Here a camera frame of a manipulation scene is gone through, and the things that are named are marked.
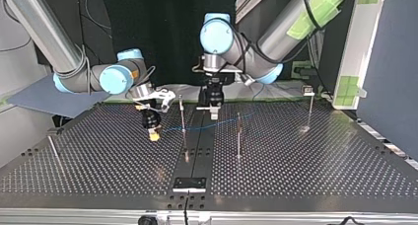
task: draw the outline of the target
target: metal rod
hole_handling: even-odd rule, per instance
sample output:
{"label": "metal rod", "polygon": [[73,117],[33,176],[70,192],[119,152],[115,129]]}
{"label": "metal rod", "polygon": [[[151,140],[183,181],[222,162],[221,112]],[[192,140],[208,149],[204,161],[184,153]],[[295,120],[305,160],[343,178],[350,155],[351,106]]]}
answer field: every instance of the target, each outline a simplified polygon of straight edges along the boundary
{"label": "metal rod", "polygon": [[238,158],[241,156],[241,133],[243,131],[243,124],[241,120],[241,114],[238,112],[238,137],[237,137],[237,147],[238,147]]}
{"label": "metal rod", "polygon": [[45,0],[7,0],[7,4],[57,72],[71,72],[83,63],[82,51]]}
{"label": "metal rod", "polygon": [[49,140],[49,145],[52,148],[53,156],[56,157],[56,158],[58,158],[59,155],[58,155],[58,152],[56,151],[55,143],[53,142],[52,136],[48,135],[47,137],[48,137],[48,140]]}
{"label": "metal rod", "polygon": [[314,107],[314,95],[311,96],[310,115],[313,112],[313,107]]}
{"label": "metal rod", "polygon": [[[182,95],[178,96],[178,105],[180,107],[180,114],[181,114],[181,133],[183,136],[183,148],[187,149],[187,144],[186,144],[186,137],[185,137],[185,122],[184,122],[184,106],[182,104]],[[188,151],[185,152],[186,154],[186,161],[188,161]]]}

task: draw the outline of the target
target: black backdrop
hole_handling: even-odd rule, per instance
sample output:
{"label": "black backdrop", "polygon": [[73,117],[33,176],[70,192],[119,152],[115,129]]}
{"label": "black backdrop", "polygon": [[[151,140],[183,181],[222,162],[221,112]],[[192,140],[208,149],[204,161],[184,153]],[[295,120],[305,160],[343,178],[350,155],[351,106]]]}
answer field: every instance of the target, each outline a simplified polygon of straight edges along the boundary
{"label": "black backdrop", "polygon": [[208,12],[229,13],[235,22],[236,0],[104,0],[115,52],[139,47],[157,86],[201,85],[191,72],[203,53],[199,33]]}

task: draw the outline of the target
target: black cable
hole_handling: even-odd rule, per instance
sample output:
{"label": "black cable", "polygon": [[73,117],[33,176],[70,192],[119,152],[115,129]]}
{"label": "black cable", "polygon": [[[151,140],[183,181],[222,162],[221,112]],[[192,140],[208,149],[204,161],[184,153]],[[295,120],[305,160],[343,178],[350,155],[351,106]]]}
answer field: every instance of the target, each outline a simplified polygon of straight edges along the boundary
{"label": "black cable", "polygon": [[317,67],[316,67],[316,63],[314,62],[314,54],[313,54],[313,50],[312,50],[312,47],[311,47],[311,44],[310,44],[310,37],[309,37],[309,38],[308,38],[308,40],[307,40],[307,44],[308,44],[308,52],[309,52],[309,54],[310,54],[310,58],[311,58],[311,60],[312,60],[312,64],[313,64],[313,69],[314,69],[314,70],[315,70],[315,72],[316,72],[317,78],[319,79],[320,84],[323,86],[323,89],[325,89],[326,94],[329,96],[329,98],[330,98],[331,100],[334,100],[334,99],[332,98],[331,93],[328,91],[328,89],[326,88],[326,86],[325,86],[324,82],[322,81],[322,78],[320,77],[320,74],[319,74],[319,70],[318,70],[318,69],[317,69]]}
{"label": "black cable", "polygon": [[187,204],[188,204],[188,197],[185,200],[185,206],[184,206],[184,224],[188,225],[188,216],[187,216]]}
{"label": "black cable", "polygon": [[103,28],[103,27],[101,27],[101,26],[99,26],[98,24],[96,24],[92,19],[90,19],[89,17],[87,17],[87,16],[85,16],[85,15],[83,15],[83,14],[80,14],[81,15],[81,17],[83,17],[83,18],[85,18],[86,20],[88,20],[88,21],[90,21],[90,22],[92,22],[92,24],[94,24],[96,27],[98,27],[99,29],[101,29],[110,39],[112,39],[113,37],[105,30],[105,28]]}
{"label": "black cable", "polygon": [[354,219],[351,216],[348,216],[348,217],[344,218],[344,220],[342,220],[342,222],[339,223],[339,224],[328,224],[328,225],[346,225],[348,223],[348,221],[350,221],[350,220],[356,225],[365,225],[364,223],[357,222],[356,219]]}
{"label": "black cable", "polygon": [[316,27],[317,30],[319,30],[319,31],[323,30],[323,27],[321,27],[319,25],[316,18],[314,17],[314,13],[313,13],[313,10],[311,9],[311,5],[310,5],[310,0],[304,0],[304,3],[305,3],[305,9],[307,10],[308,16],[310,17],[311,22],[313,23],[313,25]]}
{"label": "black cable", "polygon": [[[208,22],[210,22],[210,21],[214,21],[214,20],[220,20],[220,21],[223,21],[224,23],[226,23],[230,28],[231,28],[231,30],[233,31],[233,33],[234,33],[234,36],[235,37],[237,37],[237,40],[238,40],[238,42],[239,42],[239,45],[240,45],[240,50],[241,50],[241,55],[240,55],[240,58],[239,58],[239,60],[236,62],[236,64],[239,64],[240,62],[241,62],[241,60],[243,61],[243,74],[245,74],[245,72],[246,72],[246,62],[245,62],[245,55],[246,55],[246,51],[245,51],[245,49],[244,49],[244,44],[243,44],[243,40],[241,39],[241,37],[244,37],[243,35],[241,35],[235,28],[234,28],[234,26],[231,24],[231,23],[229,23],[229,22],[226,22],[224,19],[222,19],[222,18],[213,18],[213,19],[210,19],[210,20],[208,20],[207,22],[206,22],[206,24],[208,23]],[[218,72],[216,73],[216,74],[218,74],[219,72],[221,72],[221,70],[223,70],[225,67],[227,67],[227,65],[228,65],[228,63],[225,63],[219,70],[218,70]]]}
{"label": "black cable", "polygon": [[10,19],[12,19],[13,21],[15,21],[16,23],[21,23],[21,22],[19,22],[19,20],[18,19],[16,19],[14,16],[12,16],[12,14],[10,14],[10,12],[9,12],[9,10],[7,9],[7,0],[2,0],[3,1],[3,9],[4,9],[4,12],[6,13],[6,15],[10,18]]}
{"label": "black cable", "polygon": [[[12,16],[12,14],[10,14],[10,12],[9,12],[9,10],[7,9],[7,0],[2,0],[2,2],[3,2],[3,10],[4,10],[4,12],[6,13],[6,15],[11,19],[11,20],[13,20],[13,21],[15,21],[16,23],[18,23],[18,24],[20,24],[21,22],[19,22],[19,20],[18,19],[16,19],[14,16]],[[7,51],[12,51],[12,50],[17,50],[17,49],[20,49],[20,48],[23,48],[23,47],[25,47],[25,46],[27,46],[27,45],[29,45],[29,43],[31,43],[31,37],[29,37],[29,39],[28,39],[28,41],[27,42],[25,42],[25,44],[23,44],[23,45],[19,45],[19,46],[16,46],[16,47],[13,47],[13,48],[7,48],[7,49],[0,49],[0,52],[7,52]]]}
{"label": "black cable", "polygon": [[92,55],[98,60],[99,64],[103,64],[102,60],[99,58],[99,56],[85,43],[83,45],[92,53]]}
{"label": "black cable", "polygon": [[31,40],[32,39],[29,37],[29,40],[25,44],[17,46],[17,47],[13,47],[13,48],[0,49],[0,52],[7,52],[7,51],[12,51],[12,50],[17,50],[17,49],[23,48],[23,47],[29,45],[29,43],[31,43]]}

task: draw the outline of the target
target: metal post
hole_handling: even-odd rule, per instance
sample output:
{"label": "metal post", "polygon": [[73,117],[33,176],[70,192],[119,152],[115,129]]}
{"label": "metal post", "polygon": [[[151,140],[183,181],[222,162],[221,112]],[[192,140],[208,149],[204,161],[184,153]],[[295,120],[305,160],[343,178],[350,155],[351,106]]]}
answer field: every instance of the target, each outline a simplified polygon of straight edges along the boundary
{"label": "metal post", "polygon": [[51,135],[48,135],[47,138],[49,140],[49,145],[51,146],[53,156],[56,157],[56,158],[58,158],[59,155],[58,155],[58,152],[56,151],[55,143],[53,142],[52,136]]}
{"label": "metal post", "polygon": [[45,0],[7,0],[36,45],[59,73],[83,63],[82,50],[67,36]]}

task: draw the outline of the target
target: white panel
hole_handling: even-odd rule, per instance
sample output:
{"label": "white panel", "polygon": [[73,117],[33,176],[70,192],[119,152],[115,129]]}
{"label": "white panel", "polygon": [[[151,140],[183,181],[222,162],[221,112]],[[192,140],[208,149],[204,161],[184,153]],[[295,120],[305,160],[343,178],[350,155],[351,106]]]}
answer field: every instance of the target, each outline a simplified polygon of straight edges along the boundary
{"label": "white panel", "polygon": [[[25,44],[29,35],[6,16],[0,6],[0,50]],[[37,64],[34,44],[11,51],[0,51],[0,167],[21,152],[34,146],[53,126],[51,115],[3,105],[6,97],[46,76],[45,67]]]}
{"label": "white panel", "polygon": [[[29,35],[0,8],[0,50],[25,44]],[[8,93],[23,89],[46,76],[44,66],[37,64],[34,44],[24,48],[0,52],[0,99]]]}
{"label": "white panel", "polygon": [[13,107],[0,113],[0,168],[39,143],[49,128],[51,115]]}

